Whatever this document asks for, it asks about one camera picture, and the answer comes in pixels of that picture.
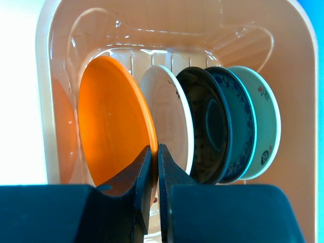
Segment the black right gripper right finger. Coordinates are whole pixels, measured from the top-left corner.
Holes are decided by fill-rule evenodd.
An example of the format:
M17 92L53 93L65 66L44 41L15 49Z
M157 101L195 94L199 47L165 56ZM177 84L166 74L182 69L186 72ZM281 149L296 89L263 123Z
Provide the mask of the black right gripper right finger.
M273 185L196 183L158 150L163 242L304 242L291 204Z

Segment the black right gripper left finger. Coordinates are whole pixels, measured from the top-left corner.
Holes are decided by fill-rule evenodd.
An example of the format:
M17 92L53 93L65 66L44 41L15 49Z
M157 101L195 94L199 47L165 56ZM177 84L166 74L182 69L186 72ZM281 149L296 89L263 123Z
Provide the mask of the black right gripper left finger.
M148 231L152 153L105 183L1 187L1 242L142 242Z

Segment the cream white plate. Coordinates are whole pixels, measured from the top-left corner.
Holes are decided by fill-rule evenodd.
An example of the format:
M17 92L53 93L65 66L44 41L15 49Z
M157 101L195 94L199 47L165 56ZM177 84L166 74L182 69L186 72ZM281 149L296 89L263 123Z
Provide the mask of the cream white plate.
M162 65L148 68L140 82L156 135L176 164L190 174L194 155L193 121L187 98L175 75Z

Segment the orange plastic plate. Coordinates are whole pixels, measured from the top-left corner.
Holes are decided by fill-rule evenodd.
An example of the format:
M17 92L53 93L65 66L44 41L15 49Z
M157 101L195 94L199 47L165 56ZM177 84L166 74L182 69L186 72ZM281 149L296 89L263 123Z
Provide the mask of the orange plastic plate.
M121 172L149 146L154 200L158 140L153 119L137 82L116 59L99 56L87 65L79 88L78 125L96 186Z

